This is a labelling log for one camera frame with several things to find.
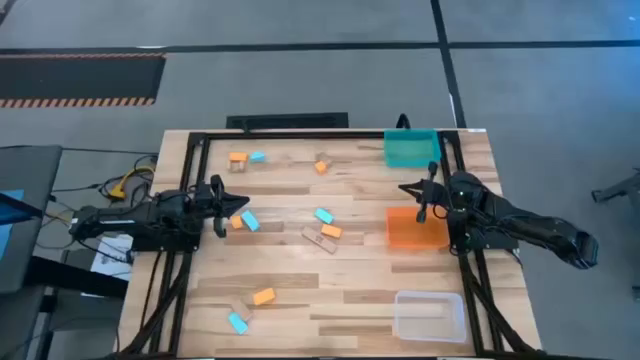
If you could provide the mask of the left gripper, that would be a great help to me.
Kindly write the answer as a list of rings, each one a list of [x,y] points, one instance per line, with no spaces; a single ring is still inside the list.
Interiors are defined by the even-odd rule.
[[[224,213],[235,214],[249,202],[249,198],[247,196],[224,193],[224,183],[219,175],[211,176],[210,187],[213,194],[211,205],[213,230],[219,238],[225,238],[226,228],[223,225]]]

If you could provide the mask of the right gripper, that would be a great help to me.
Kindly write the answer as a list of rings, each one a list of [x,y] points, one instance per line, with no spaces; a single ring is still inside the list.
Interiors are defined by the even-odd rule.
[[[427,218],[427,207],[429,204],[438,205],[440,203],[442,186],[434,181],[438,171],[438,164],[430,162],[428,165],[429,176],[427,179],[421,179],[416,183],[400,184],[398,188],[411,195],[417,203],[420,203],[420,209],[416,215],[416,221],[425,223]]]

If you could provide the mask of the long wooden plank block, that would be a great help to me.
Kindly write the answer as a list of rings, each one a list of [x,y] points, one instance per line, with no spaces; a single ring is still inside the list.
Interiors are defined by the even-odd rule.
[[[337,245],[334,242],[325,238],[321,233],[310,227],[304,227],[301,230],[301,234],[304,238],[311,241],[329,254],[334,254],[337,250]]]

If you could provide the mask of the wooden rectangular block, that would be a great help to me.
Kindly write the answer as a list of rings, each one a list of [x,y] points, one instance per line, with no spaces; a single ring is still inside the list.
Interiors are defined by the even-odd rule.
[[[232,310],[237,313],[244,322],[248,322],[253,316],[253,312],[241,298],[230,300]]]

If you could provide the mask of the orange plastic bin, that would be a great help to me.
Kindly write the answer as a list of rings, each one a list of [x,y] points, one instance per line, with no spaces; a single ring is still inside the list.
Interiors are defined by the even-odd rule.
[[[428,215],[424,223],[416,220],[417,207],[386,209],[386,237],[392,249],[411,251],[440,250],[450,244],[445,219]]]

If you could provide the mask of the teal plastic bin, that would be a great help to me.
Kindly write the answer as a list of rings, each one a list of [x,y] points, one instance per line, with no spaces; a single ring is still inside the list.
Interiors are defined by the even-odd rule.
[[[435,129],[384,131],[384,157],[390,168],[424,168],[438,163],[441,149]]]

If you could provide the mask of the black floor vent grille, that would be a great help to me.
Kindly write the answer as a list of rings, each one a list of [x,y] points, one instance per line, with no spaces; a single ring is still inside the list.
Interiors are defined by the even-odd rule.
[[[347,112],[234,115],[226,118],[227,129],[322,129],[348,128]]]

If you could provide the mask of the clear plastic bin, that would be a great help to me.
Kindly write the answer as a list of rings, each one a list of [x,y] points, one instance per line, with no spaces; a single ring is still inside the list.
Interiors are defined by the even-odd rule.
[[[398,291],[394,300],[394,335],[401,340],[464,343],[466,316],[456,293]]]

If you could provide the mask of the white printed paper sheet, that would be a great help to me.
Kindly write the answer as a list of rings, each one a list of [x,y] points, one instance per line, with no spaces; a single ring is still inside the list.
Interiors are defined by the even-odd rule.
[[[133,267],[133,239],[125,234],[101,237],[90,270],[95,273],[129,281]]]

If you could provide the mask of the black hazard-striped floor mat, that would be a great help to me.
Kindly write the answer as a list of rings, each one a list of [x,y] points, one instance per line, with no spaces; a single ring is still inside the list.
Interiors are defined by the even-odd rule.
[[[0,108],[150,106],[163,53],[0,55]]]

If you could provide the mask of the black tripod stand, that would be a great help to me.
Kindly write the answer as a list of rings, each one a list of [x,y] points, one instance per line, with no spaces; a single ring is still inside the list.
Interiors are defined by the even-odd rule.
[[[615,197],[626,196],[634,206],[640,206],[640,170],[610,187],[593,190],[591,197],[595,203],[604,203]]]

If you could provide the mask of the grey side table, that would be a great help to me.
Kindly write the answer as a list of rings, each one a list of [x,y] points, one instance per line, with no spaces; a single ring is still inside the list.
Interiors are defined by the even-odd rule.
[[[24,190],[22,202],[44,211],[55,182],[62,147],[0,147],[0,193]],[[24,283],[42,218],[12,224],[8,247],[0,260],[0,294],[18,291]]]

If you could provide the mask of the blue panel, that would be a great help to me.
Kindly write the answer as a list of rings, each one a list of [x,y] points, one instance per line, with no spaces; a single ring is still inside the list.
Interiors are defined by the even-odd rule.
[[[6,190],[2,191],[2,194],[10,196],[17,200],[22,200],[24,197],[24,190]],[[0,225],[0,260],[3,258],[8,247],[12,228],[12,224]]]

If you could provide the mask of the black aluminium table frame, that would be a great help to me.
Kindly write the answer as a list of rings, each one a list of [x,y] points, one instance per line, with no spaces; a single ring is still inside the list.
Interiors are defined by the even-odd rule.
[[[405,341],[394,335],[398,291],[461,293],[459,262],[447,250],[406,252],[386,242],[386,209],[412,204],[398,186],[423,177],[419,169],[391,169],[377,131],[212,133],[206,169],[185,130],[165,133],[153,190],[191,185],[219,174],[226,189],[250,198],[260,229],[202,236],[192,260],[177,353],[181,357],[464,356],[464,343]],[[266,155],[243,173],[228,171],[229,154]],[[317,153],[332,158],[325,174]],[[339,239],[321,233],[314,216],[334,216]],[[329,254],[304,238],[310,227],[337,245]],[[273,288],[273,302],[256,306],[254,293]],[[238,335],[228,321],[233,298],[253,312]]]

